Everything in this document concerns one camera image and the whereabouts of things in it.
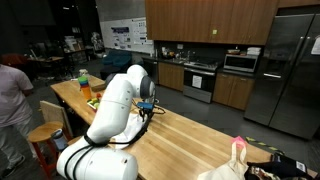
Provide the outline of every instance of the dishwasher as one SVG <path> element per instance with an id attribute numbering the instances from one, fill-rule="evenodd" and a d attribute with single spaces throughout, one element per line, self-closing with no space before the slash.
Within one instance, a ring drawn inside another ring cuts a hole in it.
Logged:
<path id="1" fill-rule="evenodd" d="M 158 77 L 158 61 L 142 58 L 143 59 L 143 68 L 147 71 L 148 76 L 155 84 L 159 84 Z"/>

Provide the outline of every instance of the pink object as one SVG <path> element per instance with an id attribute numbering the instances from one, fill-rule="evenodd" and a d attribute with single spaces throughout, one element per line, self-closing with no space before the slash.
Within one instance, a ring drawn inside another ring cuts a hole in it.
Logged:
<path id="1" fill-rule="evenodd" d="M 243 144 L 242 143 L 237 144 L 237 148 L 242 148 L 243 146 L 247 146 L 246 141 L 243 140 L 242 137 L 240 137 L 240 136 L 237 136 L 237 137 L 233 138 L 231 140 L 231 142 L 232 143 L 234 143 L 234 142 L 242 142 L 243 143 Z"/>

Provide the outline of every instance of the stainless steel refrigerator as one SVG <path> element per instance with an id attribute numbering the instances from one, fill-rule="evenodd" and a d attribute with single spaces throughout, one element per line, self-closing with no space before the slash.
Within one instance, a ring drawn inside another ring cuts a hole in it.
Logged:
<path id="1" fill-rule="evenodd" d="M 320 14 L 276 16 L 244 117 L 311 139 L 320 125 Z"/>

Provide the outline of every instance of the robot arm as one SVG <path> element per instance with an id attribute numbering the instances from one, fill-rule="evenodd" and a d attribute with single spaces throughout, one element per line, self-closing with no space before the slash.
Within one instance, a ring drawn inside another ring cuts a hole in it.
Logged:
<path id="1" fill-rule="evenodd" d="M 134 156 L 121 150 L 92 147 L 90 141 L 101 144 L 123 132 L 132 98 L 149 98 L 154 89 L 154 83 L 139 65 L 131 66 L 127 74 L 114 76 L 101 99 L 87 137 L 66 148 L 59 157 L 59 174 L 68 179 L 136 179 L 138 165 Z"/>

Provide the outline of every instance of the white shirt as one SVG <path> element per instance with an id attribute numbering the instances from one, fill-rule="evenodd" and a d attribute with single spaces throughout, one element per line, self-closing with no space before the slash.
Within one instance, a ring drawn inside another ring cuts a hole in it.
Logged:
<path id="1" fill-rule="evenodd" d="M 22 90 L 33 89 L 26 74 L 0 65 L 0 127 L 22 122 L 32 115 Z"/>

